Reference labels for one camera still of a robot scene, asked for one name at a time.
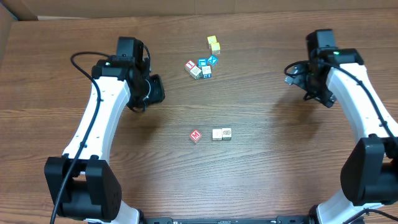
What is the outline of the white red-edged block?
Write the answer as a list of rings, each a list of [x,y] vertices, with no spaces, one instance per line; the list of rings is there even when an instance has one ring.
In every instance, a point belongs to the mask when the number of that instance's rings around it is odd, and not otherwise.
[[[211,71],[211,67],[210,66],[203,66],[201,68],[201,70],[202,70],[202,76],[203,76],[204,79],[212,77],[212,71]]]

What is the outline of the red M block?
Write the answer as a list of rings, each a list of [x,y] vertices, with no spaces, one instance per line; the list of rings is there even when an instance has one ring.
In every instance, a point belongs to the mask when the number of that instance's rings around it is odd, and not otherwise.
[[[191,133],[190,133],[190,139],[197,144],[199,142],[199,140],[202,138],[202,133],[199,132],[197,129],[194,129]]]

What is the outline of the blue-faced wooden block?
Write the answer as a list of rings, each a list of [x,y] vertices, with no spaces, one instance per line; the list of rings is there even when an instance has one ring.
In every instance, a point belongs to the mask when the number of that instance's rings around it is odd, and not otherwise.
[[[231,128],[222,128],[222,139],[223,140],[231,140],[232,138],[232,130]]]

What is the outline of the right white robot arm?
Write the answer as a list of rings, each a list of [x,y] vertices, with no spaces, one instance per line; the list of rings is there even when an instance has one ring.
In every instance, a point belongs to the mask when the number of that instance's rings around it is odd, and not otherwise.
[[[338,102],[356,143],[340,173],[341,188],[314,206],[309,223],[362,223],[397,202],[397,122],[386,110],[355,49],[325,49],[284,68],[285,82],[331,107]]]

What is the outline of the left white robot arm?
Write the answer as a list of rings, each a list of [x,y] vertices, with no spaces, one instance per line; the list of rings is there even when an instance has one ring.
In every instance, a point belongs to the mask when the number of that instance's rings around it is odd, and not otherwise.
[[[91,95],[78,129],[60,157],[49,157],[44,174],[56,217],[87,223],[142,223],[143,214],[122,200],[109,166],[111,145],[125,107],[143,113],[164,100],[150,58],[105,55],[87,74]]]

